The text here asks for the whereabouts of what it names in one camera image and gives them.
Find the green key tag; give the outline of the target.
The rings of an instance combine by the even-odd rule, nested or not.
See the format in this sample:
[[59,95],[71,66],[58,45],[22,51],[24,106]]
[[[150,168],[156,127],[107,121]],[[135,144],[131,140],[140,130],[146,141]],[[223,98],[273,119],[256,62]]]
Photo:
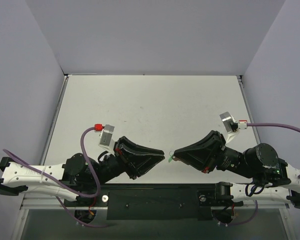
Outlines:
[[169,163],[173,160],[173,157],[174,157],[173,155],[170,155],[170,156],[169,156],[169,159],[168,159],[168,162],[169,162]]

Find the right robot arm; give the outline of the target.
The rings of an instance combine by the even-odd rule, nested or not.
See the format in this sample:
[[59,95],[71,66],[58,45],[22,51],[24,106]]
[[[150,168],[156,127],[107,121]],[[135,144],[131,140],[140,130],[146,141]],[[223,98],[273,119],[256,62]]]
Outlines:
[[172,158],[204,174],[213,170],[229,171],[251,180],[249,183],[217,183],[213,198],[220,205],[272,200],[300,209],[300,170],[279,158],[267,143],[239,152],[227,147],[225,137],[212,130],[200,141],[175,150]]

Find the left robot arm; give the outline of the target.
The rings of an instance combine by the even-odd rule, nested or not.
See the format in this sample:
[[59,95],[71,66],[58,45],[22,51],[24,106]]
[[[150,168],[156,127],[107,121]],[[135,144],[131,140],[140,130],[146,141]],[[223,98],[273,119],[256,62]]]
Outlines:
[[11,152],[0,161],[0,195],[36,193],[89,205],[101,193],[101,185],[125,173],[135,180],[164,160],[160,149],[133,143],[122,136],[108,144],[97,159],[76,153],[65,163],[29,165]]

